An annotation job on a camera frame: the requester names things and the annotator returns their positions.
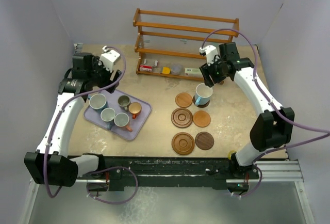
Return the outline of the blue mug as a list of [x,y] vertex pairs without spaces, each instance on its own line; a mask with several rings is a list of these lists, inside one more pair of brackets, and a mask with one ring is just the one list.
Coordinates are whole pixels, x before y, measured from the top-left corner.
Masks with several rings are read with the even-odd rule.
[[89,106],[96,112],[101,113],[105,108],[108,107],[108,101],[104,94],[98,93],[88,97]]
[[195,89],[195,105],[202,106],[207,104],[210,101],[210,98],[213,94],[213,89],[208,87],[204,83],[197,85]]

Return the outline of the small grey-green cup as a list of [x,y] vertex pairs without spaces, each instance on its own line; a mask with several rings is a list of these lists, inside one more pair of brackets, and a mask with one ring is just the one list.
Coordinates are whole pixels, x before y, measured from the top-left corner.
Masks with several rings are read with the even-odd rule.
[[130,98],[127,95],[121,95],[118,98],[118,105],[121,109],[128,111],[128,108],[130,106]]

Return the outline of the grey cup with blue handle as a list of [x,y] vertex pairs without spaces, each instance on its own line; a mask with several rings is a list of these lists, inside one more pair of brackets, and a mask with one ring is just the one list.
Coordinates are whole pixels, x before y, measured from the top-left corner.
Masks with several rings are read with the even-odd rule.
[[116,117],[116,111],[113,108],[105,108],[101,112],[101,119],[106,123],[106,129],[111,130],[114,126],[114,118]]

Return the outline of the brown ringed wooden saucer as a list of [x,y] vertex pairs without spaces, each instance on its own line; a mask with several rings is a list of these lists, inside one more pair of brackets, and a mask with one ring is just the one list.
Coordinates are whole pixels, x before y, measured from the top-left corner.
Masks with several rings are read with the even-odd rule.
[[186,128],[191,125],[193,115],[186,108],[177,108],[171,114],[171,121],[178,128]]

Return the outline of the grey cup with orange handle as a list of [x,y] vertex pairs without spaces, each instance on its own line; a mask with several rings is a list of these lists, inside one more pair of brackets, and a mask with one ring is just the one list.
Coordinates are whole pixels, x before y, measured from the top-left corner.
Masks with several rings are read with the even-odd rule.
[[114,118],[114,123],[117,127],[121,128],[122,130],[132,132],[132,128],[130,127],[130,119],[128,114],[126,113],[118,113]]

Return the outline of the dark walnut coaster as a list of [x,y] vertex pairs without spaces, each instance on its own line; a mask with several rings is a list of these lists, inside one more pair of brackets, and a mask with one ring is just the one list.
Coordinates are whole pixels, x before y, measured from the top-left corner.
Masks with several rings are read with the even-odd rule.
[[203,105],[196,105],[195,104],[195,99],[193,99],[193,104],[198,108],[205,108],[209,105],[209,103],[210,103],[210,100],[207,103],[203,104]]
[[209,150],[214,145],[214,138],[208,132],[199,132],[195,137],[195,144],[202,150]]

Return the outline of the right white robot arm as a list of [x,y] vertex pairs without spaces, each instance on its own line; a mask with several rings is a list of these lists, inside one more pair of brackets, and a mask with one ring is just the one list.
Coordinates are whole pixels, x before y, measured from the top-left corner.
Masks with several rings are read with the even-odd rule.
[[256,158],[271,149],[281,148],[291,140],[295,113],[292,108],[284,108],[271,96],[259,76],[254,64],[247,57],[240,57],[234,42],[201,47],[199,53],[206,57],[200,66],[204,83],[213,87],[229,77],[249,99],[257,119],[250,130],[250,143],[231,155],[230,174],[243,177]]

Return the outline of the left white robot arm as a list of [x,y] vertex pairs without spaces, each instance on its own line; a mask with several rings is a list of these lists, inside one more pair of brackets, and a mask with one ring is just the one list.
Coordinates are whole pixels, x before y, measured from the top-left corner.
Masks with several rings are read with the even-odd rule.
[[34,152],[26,153],[24,164],[37,184],[71,187],[86,173],[102,178],[106,166],[101,155],[84,154],[68,158],[69,142],[76,119],[93,87],[112,93],[119,85],[123,71],[114,70],[119,52],[104,48],[100,56],[76,53],[72,67],[59,83],[56,108],[42,141]]

